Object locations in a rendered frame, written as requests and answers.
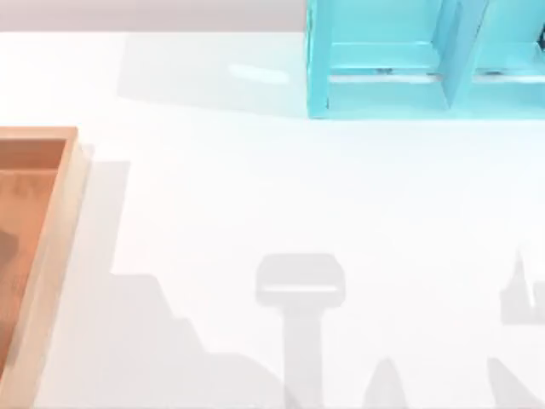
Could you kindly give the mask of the light blue rack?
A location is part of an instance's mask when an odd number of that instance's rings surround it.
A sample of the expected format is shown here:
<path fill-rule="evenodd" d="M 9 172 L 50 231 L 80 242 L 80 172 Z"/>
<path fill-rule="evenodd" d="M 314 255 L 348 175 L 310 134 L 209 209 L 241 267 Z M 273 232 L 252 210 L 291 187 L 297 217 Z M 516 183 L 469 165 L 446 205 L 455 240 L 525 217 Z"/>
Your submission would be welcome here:
<path fill-rule="evenodd" d="M 545 0 L 307 0 L 307 112 L 545 119 Z"/>

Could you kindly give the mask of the shallow salmon-coloured box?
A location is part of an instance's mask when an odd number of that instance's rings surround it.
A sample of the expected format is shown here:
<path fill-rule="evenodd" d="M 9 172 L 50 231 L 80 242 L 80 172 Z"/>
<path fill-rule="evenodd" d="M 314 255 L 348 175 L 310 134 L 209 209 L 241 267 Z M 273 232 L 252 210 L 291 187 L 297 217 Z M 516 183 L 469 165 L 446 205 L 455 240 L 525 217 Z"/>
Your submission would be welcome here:
<path fill-rule="evenodd" d="M 88 172 L 77 128 L 0 126 L 0 409 L 32 409 Z"/>

